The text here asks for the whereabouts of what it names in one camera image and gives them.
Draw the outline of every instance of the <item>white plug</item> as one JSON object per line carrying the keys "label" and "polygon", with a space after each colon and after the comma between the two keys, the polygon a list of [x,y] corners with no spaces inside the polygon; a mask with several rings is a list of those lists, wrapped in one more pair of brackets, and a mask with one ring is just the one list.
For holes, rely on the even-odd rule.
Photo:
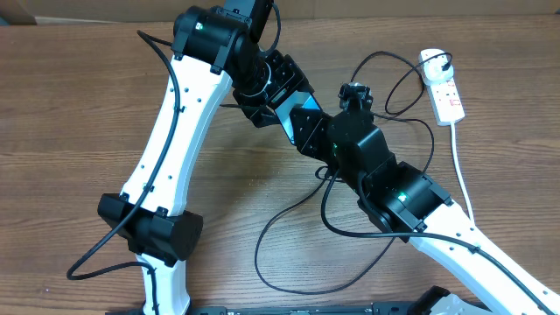
{"label": "white plug", "polygon": [[[429,57],[443,53],[439,49],[426,49],[420,53],[420,62]],[[447,71],[442,71],[441,67],[447,63],[445,56],[440,56],[423,64],[423,80],[427,85],[428,95],[430,96],[431,106],[436,115],[437,124],[449,126],[465,118],[465,111],[459,98],[459,91],[453,79],[453,66]]]}
{"label": "white plug", "polygon": [[[420,52],[418,59],[420,62],[427,60],[428,58],[435,56],[440,53],[445,53],[441,49],[431,48],[424,49]],[[454,75],[453,66],[449,69],[444,70],[443,67],[447,63],[447,56],[441,55],[434,59],[431,59],[422,65],[423,69],[423,82],[427,86],[444,83],[451,79]]]}

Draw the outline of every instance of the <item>white cable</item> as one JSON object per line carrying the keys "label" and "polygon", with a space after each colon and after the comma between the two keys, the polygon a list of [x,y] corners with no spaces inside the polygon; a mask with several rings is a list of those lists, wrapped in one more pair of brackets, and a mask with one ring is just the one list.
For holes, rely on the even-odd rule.
{"label": "white cable", "polygon": [[455,165],[455,172],[457,173],[458,184],[461,186],[461,191],[463,192],[463,196],[465,197],[466,209],[469,212],[469,218],[471,218],[472,223],[474,223],[473,206],[471,206],[471,200],[469,199],[469,194],[466,191],[465,181],[463,180],[463,175],[461,174],[461,167],[459,166],[455,122],[452,122],[450,124],[450,127],[451,127],[451,154],[453,155],[453,164]]}

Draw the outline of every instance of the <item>wooden table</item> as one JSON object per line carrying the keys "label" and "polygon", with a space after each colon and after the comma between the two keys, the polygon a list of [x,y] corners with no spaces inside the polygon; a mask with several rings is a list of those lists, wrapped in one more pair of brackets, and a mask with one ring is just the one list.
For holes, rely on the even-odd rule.
{"label": "wooden table", "polygon": [[[164,39],[172,24],[0,28],[0,312],[100,314],[139,306],[138,269],[83,282],[68,267],[109,228],[96,214],[102,193],[117,193],[136,166],[158,114],[167,73],[135,34]],[[264,37],[270,43],[271,24]],[[416,60],[427,47],[454,53],[467,113],[458,147],[478,226],[523,268],[560,291],[560,18],[421,17],[301,20],[283,24],[279,49],[307,74],[324,109],[339,112],[340,85],[376,50]],[[364,67],[374,109],[407,71],[380,57]],[[392,109],[418,93],[416,77]],[[436,136],[429,174],[464,205],[449,129],[435,123],[425,96],[407,117]],[[430,139],[416,124],[378,121],[398,160],[422,167]],[[319,162],[300,156],[279,126],[255,129],[221,108],[199,155],[188,210],[204,216],[188,264],[195,305],[228,307],[364,305],[414,300],[432,285],[473,295],[446,269],[396,241],[379,264],[340,293],[302,297],[264,286],[253,269],[266,221],[319,182]],[[329,215],[337,227],[375,231],[356,195],[336,185]],[[300,290],[347,282],[387,240],[353,240],[320,222],[320,197],[279,221],[264,239],[260,264],[273,284]],[[115,238],[82,272],[133,260]]]}

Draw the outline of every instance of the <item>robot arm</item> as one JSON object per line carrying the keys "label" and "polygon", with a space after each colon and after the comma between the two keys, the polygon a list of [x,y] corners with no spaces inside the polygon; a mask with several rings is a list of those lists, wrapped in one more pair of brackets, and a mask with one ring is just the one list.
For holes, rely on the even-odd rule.
{"label": "robot arm", "polygon": [[[152,285],[157,285],[159,312],[184,314],[186,259],[200,237],[202,219],[184,212],[188,182],[207,128],[221,101],[234,88],[243,114],[257,127],[280,123],[297,150],[339,170],[367,202],[360,208],[383,233],[425,232],[448,235],[490,253],[552,311],[560,297],[489,241],[466,218],[450,194],[430,177],[404,162],[397,163],[384,136],[373,124],[369,88],[344,85],[342,111],[323,112],[313,89],[294,60],[280,52],[263,55],[258,40],[270,14],[270,0],[227,1],[225,8],[192,7],[178,17],[173,69],[178,77],[184,110],[176,136],[141,211],[119,235],[129,241],[137,259],[157,268],[156,283],[144,271],[145,314],[153,314]],[[171,123],[173,85],[168,84],[156,126],[146,150],[120,194],[105,194],[99,215],[114,227],[133,207],[162,149]],[[366,175],[358,184],[362,173]],[[526,292],[496,266],[448,241],[402,237],[444,265],[496,313],[542,313]]]}

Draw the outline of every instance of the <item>power strip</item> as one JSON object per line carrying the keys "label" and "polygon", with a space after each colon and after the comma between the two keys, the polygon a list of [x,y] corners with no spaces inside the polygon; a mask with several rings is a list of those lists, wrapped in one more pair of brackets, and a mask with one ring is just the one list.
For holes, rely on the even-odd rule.
{"label": "power strip", "polygon": [[[420,52],[418,59],[422,62],[443,52],[440,49],[426,49]],[[449,126],[465,118],[463,104],[453,79],[453,67],[447,71],[441,70],[441,66],[446,62],[447,56],[443,55],[423,64],[423,81],[428,88],[431,106],[439,126]]]}

